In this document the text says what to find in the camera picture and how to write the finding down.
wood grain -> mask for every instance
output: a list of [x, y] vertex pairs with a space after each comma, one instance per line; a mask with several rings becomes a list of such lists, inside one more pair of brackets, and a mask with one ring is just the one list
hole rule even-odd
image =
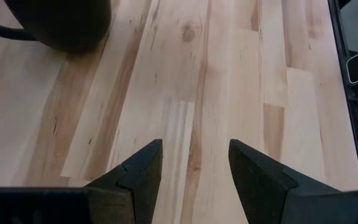
[[[84, 55], [0, 39], [1, 186], [82, 187], [161, 138], [153, 223], [246, 223], [227, 158], [236, 138], [358, 189], [326, 1], [127, 0], [112, 11], [109, 35]], [[0, 24], [20, 27], [3, 0]]]

light wood surface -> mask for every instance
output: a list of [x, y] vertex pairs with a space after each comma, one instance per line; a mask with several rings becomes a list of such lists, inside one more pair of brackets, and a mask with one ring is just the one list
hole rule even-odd
[[[327, 0], [120, 0], [86, 55], [0, 38], [0, 186], [82, 186], [155, 138], [153, 223], [246, 223], [239, 139], [341, 190], [358, 161]], [[20, 27], [0, 0], [0, 24]]]

wood knot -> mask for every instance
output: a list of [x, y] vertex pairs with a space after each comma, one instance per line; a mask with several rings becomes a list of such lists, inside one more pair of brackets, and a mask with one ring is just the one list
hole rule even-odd
[[183, 34], [181, 39], [186, 43], [190, 43], [191, 41], [193, 41], [196, 36], [196, 32], [191, 27], [191, 25], [186, 24], [182, 27], [182, 29], [183, 29]]

